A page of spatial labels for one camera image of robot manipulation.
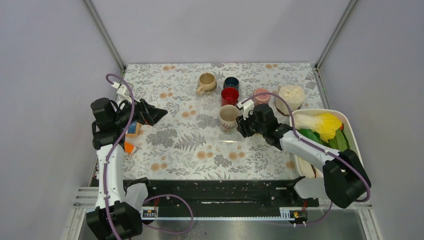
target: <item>white mug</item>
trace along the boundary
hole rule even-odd
[[[240,111],[233,105],[225,105],[219,110],[219,121],[221,131],[225,134],[231,133],[231,131],[237,127],[236,118],[240,115]]]

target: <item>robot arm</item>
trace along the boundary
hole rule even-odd
[[[323,178],[303,178],[296,183],[294,189],[301,198],[329,198],[340,208],[347,208],[366,192],[366,187],[359,177],[328,153],[341,157],[359,172],[371,187],[364,167],[354,151],[347,149],[340,152],[302,136],[300,137],[303,139],[300,140],[291,126],[278,123],[268,104],[259,104],[254,108],[252,105],[253,101],[249,100],[237,106],[243,109],[243,115],[237,118],[237,130],[244,138],[261,134],[269,145],[301,157],[323,173]]]
[[[122,239],[127,239],[142,233],[142,219],[139,210],[148,196],[147,179],[142,178],[140,181],[135,181],[133,185],[124,189],[122,176],[124,138],[111,153],[107,167],[104,165],[107,154],[124,131],[131,113],[131,98],[128,97],[127,88],[116,82],[112,86],[118,88],[117,93],[125,99],[119,105],[108,98],[100,98],[91,103],[95,117],[95,121],[92,123],[92,143],[97,150],[100,181],[95,210],[87,213],[86,221],[95,236],[105,240],[116,239],[106,217],[105,197],[107,196],[108,209],[117,233]],[[144,99],[140,99],[134,104],[132,121],[137,121],[142,125],[153,126],[168,113],[164,109],[149,105]],[[106,193],[103,192],[104,183],[102,181],[105,174]]]

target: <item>cup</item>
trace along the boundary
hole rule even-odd
[[[235,88],[237,91],[239,90],[239,80],[233,76],[227,77],[224,80],[224,85],[222,86],[222,89],[226,88]]]
[[[225,105],[219,110],[219,121],[221,131],[225,134],[237,127],[236,118],[239,116],[240,111],[233,105]]]
[[[221,92],[221,106],[237,104],[239,99],[239,91],[232,87],[227,87]]]
[[[267,89],[265,89],[265,88],[263,88],[263,87],[260,87],[260,88],[256,88],[254,91],[253,91],[253,95],[256,95],[256,94],[261,94],[261,93],[269,93],[270,91],[268,91]],[[267,104],[267,103],[269,103],[270,102],[270,99],[271,99],[271,95],[259,95],[259,96],[256,96],[256,97],[254,97],[253,98],[253,102],[254,102],[254,105],[255,106],[257,106],[257,105],[259,105],[259,104]]]
[[[203,73],[200,75],[199,80],[197,81],[197,90],[196,94],[198,96],[203,94],[211,94],[217,89],[217,80],[215,76],[211,73]]]

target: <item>table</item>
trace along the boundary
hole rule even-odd
[[[212,73],[218,87],[211,96],[196,95],[201,74]],[[299,176],[293,156],[268,145],[260,135],[241,142],[219,142],[221,90],[224,79],[240,80],[242,100],[262,87],[276,92],[278,86],[298,85],[306,93],[302,108],[323,108],[322,98],[310,63],[201,63],[129,64],[124,79],[133,85],[136,99],[168,110],[155,126],[144,125],[140,136],[126,138],[135,145],[133,155],[123,160],[123,178],[168,180],[276,180]],[[280,123],[288,117],[276,111],[274,97],[269,105]]]

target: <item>yellow vegetable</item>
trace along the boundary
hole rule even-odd
[[[336,130],[342,126],[342,121],[331,113],[321,113],[316,116],[306,114],[294,115],[296,129],[311,129],[321,136],[326,143],[336,136]]]

